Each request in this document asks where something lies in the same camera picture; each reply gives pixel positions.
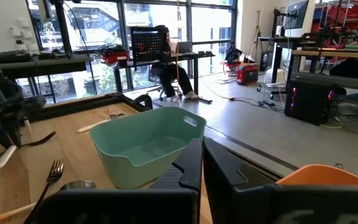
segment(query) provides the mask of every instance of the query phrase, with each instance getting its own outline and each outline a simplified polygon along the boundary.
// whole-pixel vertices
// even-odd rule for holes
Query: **red machine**
[[[239,85],[248,85],[250,83],[255,83],[258,81],[258,78],[258,65],[241,65],[237,69],[237,84]]]

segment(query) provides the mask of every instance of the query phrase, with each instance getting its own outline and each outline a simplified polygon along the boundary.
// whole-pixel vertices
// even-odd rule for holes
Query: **wooden tabletop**
[[[138,113],[124,103],[114,106],[118,113]],[[91,180],[99,189],[114,189],[89,133],[76,133],[79,128],[107,119],[108,113],[109,106],[105,106],[32,123],[32,135],[22,128],[24,144],[44,138],[52,131],[57,133],[45,144],[19,149],[0,170],[0,214],[36,202],[55,159],[64,159],[65,171],[62,178],[50,187],[47,195],[54,194],[60,187],[74,180]],[[145,184],[142,188],[147,188],[150,184]],[[201,198],[201,223],[212,223],[204,183]],[[28,214],[29,211],[23,212],[3,223],[23,223]]]
[[[293,55],[302,55],[302,56],[322,56],[322,57],[352,57],[352,58],[358,58],[358,52],[352,52],[352,51],[348,51],[348,52],[343,52],[343,50],[341,51],[334,51],[334,50],[330,50],[330,51],[317,51],[317,50],[293,50],[292,51]]]

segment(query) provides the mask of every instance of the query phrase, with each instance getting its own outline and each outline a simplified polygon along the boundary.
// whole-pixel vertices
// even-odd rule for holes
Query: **black chair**
[[[147,94],[153,92],[153,91],[158,91],[160,93],[160,100],[163,101],[163,97],[162,95],[165,93],[164,92],[164,88],[162,87],[161,85],[161,81],[160,81],[160,78],[157,76],[157,75],[154,75],[152,73],[152,69],[151,69],[151,66],[150,66],[150,69],[149,69],[149,81],[150,82],[154,82],[155,85],[159,85],[158,87],[156,88],[153,88],[149,91],[147,91]],[[178,86],[174,86],[173,89],[175,90],[176,94],[179,96],[179,97],[182,97],[182,93],[180,92],[180,89],[179,89],[179,83],[178,83]]]

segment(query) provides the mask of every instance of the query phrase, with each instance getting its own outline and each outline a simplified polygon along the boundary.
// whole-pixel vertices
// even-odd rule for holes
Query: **gray floor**
[[[254,100],[263,100],[263,91],[256,91],[257,84],[240,86],[236,83],[220,84],[222,74],[212,75],[200,79],[200,95],[213,100],[211,105],[199,101],[182,99],[179,103],[167,100],[155,100],[160,106],[179,106],[204,117],[208,122],[205,135],[215,141],[231,148],[256,162],[282,175],[291,172],[288,166],[283,166],[274,159],[261,156],[261,153],[249,150],[246,145],[270,155],[272,158],[286,161],[297,167],[307,164],[335,165],[341,163],[345,170],[358,175],[358,135],[345,129],[328,129],[314,126],[306,122],[286,117],[283,113],[269,111],[243,102],[231,102],[212,93],[205,85],[214,90],[216,94],[227,97],[243,97]],[[128,93],[133,98],[145,93],[141,90]],[[158,93],[150,94],[158,99]],[[275,100],[281,105],[280,98]],[[342,104],[338,113],[357,114],[358,107]],[[330,121],[327,125],[337,126],[337,122]],[[358,122],[346,123],[349,129],[358,131]]]

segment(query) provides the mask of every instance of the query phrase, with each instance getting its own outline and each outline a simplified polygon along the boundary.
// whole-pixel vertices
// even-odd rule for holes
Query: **red equipment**
[[[102,60],[104,60],[104,62],[106,63],[110,63],[110,64],[114,64],[116,62],[118,62],[118,57],[126,57],[127,60],[129,59],[129,55],[128,52],[126,52],[125,50],[123,51],[119,51],[119,52],[114,52],[114,53],[108,53],[108,54],[102,54]]]
[[[237,70],[237,84],[248,85],[255,83],[259,78],[258,65],[239,66]]]

